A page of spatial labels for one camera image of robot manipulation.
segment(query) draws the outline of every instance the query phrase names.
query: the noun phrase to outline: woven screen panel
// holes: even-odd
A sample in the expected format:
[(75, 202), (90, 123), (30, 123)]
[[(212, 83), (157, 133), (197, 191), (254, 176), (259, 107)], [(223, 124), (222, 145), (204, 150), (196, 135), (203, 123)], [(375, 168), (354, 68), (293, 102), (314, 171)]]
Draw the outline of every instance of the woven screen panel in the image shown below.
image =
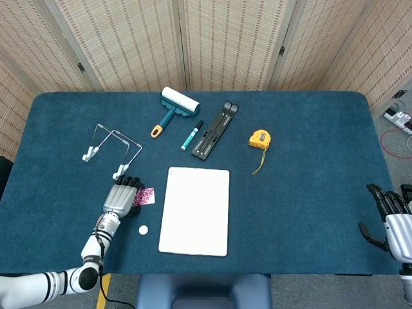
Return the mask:
[(292, 2), (184, 1), (191, 89), (261, 90)]
[(41, 91), (87, 91), (32, 1), (0, 0), (0, 41), (8, 59)]
[(375, 1), (323, 88), (359, 91), (372, 108), (412, 70), (411, 38), (412, 1)]
[(184, 88), (169, 0), (56, 0), (106, 91)]
[(275, 89), (317, 89), (366, 0), (307, 0), (286, 47)]
[(33, 99), (34, 94), (0, 62), (0, 156), (14, 161)]

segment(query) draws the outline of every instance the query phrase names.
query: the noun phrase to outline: green marker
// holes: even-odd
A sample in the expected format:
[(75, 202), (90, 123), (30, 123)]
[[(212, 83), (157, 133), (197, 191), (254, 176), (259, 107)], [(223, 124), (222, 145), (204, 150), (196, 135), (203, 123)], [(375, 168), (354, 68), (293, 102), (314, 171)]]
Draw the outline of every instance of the green marker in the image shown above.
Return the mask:
[(186, 138), (185, 142), (180, 148), (181, 150), (183, 151), (186, 150), (187, 146), (189, 146), (189, 144), (192, 142), (192, 139), (197, 134), (197, 132), (200, 130), (202, 125), (203, 125), (203, 120), (199, 121), (198, 125), (193, 129), (192, 133)]

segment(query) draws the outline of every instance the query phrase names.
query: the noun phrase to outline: tape measure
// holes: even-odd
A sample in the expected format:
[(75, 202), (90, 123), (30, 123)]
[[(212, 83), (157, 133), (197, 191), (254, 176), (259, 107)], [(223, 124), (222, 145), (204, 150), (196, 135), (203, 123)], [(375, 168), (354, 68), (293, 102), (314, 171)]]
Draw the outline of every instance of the tape measure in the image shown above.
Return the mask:
[(257, 130), (253, 132), (253, 135), (249, 138), (249, 146), (257, 147), (263, 149), (262, 160), (260, 166), (252, 174), (255, 175), (263, 166), (265, 162), (266, 150), (268, 150), (270, 145), (270, 134), (266, 130)]

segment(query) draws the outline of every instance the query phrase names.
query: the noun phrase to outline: robotic arm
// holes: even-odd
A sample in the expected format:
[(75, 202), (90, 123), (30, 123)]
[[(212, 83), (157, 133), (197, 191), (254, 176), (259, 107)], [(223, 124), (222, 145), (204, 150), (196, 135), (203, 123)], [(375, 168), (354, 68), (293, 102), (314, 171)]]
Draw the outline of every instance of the robotic arm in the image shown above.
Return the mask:
[[(121, 176), (112, 186), (104, 203), (104, 213), (85, 244), (83, 265), (63, 272), (45, 272), (21, 277), (0, 276), (0, 309), (18, 309), (55, 299), (58, 295), (83, 293), (91, 290), (102, 275), (103, 259), (120, 218), (131, 214), (138, 190), (144, 188), (139, 178)], [(133, 207), (133, 215), (140, 207)]]
[(404, 199), (392, 191), (384, 191), (377, 185), (366, 186), (376, 201), (380, 217), (384, 223), (386, 239), (375, 238), (363, 223), (359, 229), (363, 237), (372, 245), (388, 251), (402, 263), (399, 271), (404, 286), (404, 297), (412, 307), (412, 212)]

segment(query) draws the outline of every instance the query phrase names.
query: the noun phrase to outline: yellow floor tape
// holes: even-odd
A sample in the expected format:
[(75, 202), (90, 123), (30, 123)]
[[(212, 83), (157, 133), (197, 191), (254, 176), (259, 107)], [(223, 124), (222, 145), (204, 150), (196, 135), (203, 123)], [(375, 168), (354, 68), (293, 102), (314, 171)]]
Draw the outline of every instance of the yellow floor tape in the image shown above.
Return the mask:
[[(102, 288), (106, 296), (108, 296), (108, 292), (109, 292), (110, 276), (111, 274), (106, 274), (102, 277)], [(105, 307), (106, 307), (106, 300), (104, 299), (103, 293), (100, 290), (100, 292), (98, 293), (96, 309), (104, 309)]]

